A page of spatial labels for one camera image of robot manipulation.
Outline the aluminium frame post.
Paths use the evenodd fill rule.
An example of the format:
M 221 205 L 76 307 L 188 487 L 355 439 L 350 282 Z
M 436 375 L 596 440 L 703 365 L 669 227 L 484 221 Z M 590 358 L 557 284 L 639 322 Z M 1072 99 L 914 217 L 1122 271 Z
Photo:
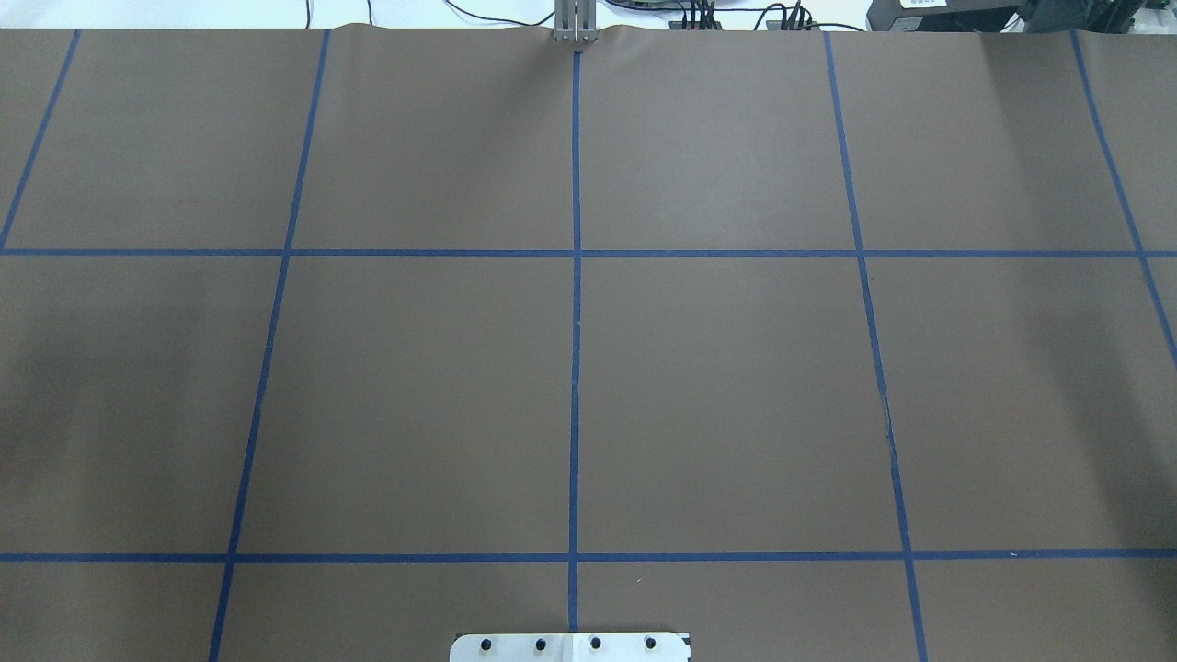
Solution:
M 600 37 L 597 21 L 597 1 L 556 0 L 554 41 L 564 45 L 580 45 L 597 41 Z

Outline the black computer box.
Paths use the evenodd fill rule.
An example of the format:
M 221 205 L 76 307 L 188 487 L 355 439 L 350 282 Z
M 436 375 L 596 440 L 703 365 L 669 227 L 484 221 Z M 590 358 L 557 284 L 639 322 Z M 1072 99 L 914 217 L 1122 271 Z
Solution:
M 1022 1 L 871 1 L 871 32 L 983 32 L 1006 29 Z

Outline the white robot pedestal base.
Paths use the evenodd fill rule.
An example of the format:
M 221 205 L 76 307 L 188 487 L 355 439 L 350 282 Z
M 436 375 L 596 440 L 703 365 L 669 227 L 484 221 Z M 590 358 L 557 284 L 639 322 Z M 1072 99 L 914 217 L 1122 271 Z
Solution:
M 450 661 L 691 661 L 689 633 L 470 633 Z

